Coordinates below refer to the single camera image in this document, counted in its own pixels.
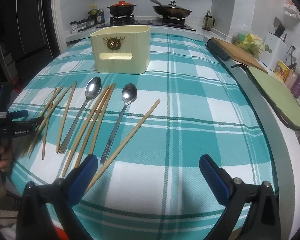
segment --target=cutting board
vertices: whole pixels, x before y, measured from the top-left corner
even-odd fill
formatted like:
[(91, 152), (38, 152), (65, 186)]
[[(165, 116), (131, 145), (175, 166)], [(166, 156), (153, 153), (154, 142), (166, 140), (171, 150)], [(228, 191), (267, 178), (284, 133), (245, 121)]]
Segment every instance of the cutting board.
[(263, 72), (268, 73), (268, 71), (259, 62), (257, 62), (251, 55), (249, 55), (247, 52), (245, 52), (238, 46), (235, 46), (227, 41), (223, 41), (214, 37), (212, 37), (211, 39), (214, 42), (216, 42), (226, 53), (228, 53), (233, 60), (245, 64), (247, 66), (256, 67), (262, 70)]
[(255, 67), (248, 67), (254, 82), (267, 95), (269, 104), (274, 111), (294, 128), (300, 130), (300, 106), (290, 90), (276, 78), (262, 72)]

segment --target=gas stove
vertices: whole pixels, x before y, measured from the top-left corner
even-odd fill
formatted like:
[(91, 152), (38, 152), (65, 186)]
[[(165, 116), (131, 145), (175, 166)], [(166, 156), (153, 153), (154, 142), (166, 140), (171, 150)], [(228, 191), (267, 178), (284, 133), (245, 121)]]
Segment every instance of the gas stove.
[(121, 25), (150, 25), (150, 26), (166, 26), (178, 29), (184, 29), (189, 31), (196, 30), (190, 27), (188, 24), (185, 24), (185, 19), (169, 18), (163, 17), (161, 21), (158, 20), (135, 20), (134, 15), (130, 16), (119, 16), (119, 17), (110, 17), (110, 23), (106, 23), (96, 28), (104, 28), (110, 26), (121, 26)]

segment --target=plaid tablecloth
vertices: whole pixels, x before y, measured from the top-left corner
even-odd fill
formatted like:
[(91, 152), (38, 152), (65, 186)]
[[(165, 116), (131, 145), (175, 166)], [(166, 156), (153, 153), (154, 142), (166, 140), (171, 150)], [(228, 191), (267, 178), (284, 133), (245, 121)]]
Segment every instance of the plaid tablecloth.
[[(67, 87), (77, 80), (64, 138), (85, 100), (87, 82), (94, 76), (100, 76), (104, 87), (116, 82), (94, 150), (101, 157), (123, 107), (121, 91), (125, 84), (136, 85), (138, 98), (124, 114), (110, 153), (161, 99), (115, 162), (73, 208), (93, 238), (203, 239), (224, 210), (198, 168), (203, 154), (209, 154), (232, 177), (246, 183), (274, 182), (271, 152), (249, 100), (202, 41), (152, 34), (151, 61), (141, 75), (97, 73), (94, 65), (90, 40), (84, 39), (45, 67), (10, 108), (27, 109), (29, 118), (35, 117), (55, 87)], [(69, 93), (50, 119), (45, 160), (39, 141), (30, 159), (19, 157), (15, 161), (11, 180), (19, 192), (28, 181), (46, 184), (61, 176), (69, 151), (56, 154), (55, 144)], [(84, 110), (74, 134), (92, 104)], [(21, 151), (22, 141), (16, 142), (16, 153)], [(244, 207), (237, 227), (243, 224), (248, 208)], [(57, 221), (51, 206), (49, 210)]]

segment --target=stove burner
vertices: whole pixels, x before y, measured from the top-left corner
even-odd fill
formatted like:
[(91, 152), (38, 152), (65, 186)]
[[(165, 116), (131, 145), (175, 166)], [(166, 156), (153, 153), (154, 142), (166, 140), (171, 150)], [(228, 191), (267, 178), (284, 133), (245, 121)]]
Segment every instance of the stove burner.
[(110, 17), (110, 25), (129, 25), (134, 24), (134, 14), (127, 16)]
[(185, 26), (185, 19), (170, 18), (170, 17), (162, 16), (162, 25), (184, 27)]

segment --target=plastic bag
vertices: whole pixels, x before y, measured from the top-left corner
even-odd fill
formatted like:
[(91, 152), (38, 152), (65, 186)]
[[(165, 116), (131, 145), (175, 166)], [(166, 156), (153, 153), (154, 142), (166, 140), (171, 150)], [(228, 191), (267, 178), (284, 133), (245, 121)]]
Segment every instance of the plastic bag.
[(263, 49), (262, 39), (254, 35), (247, 25), (241, 25), (234, 34), (234, 45), (244, 49), (252, 56), (258, 58)]
[(291, 0), (284, 0), (283, 7), (285, 9), (284, 14), (298, 20), (300, 19), (300, 12)]

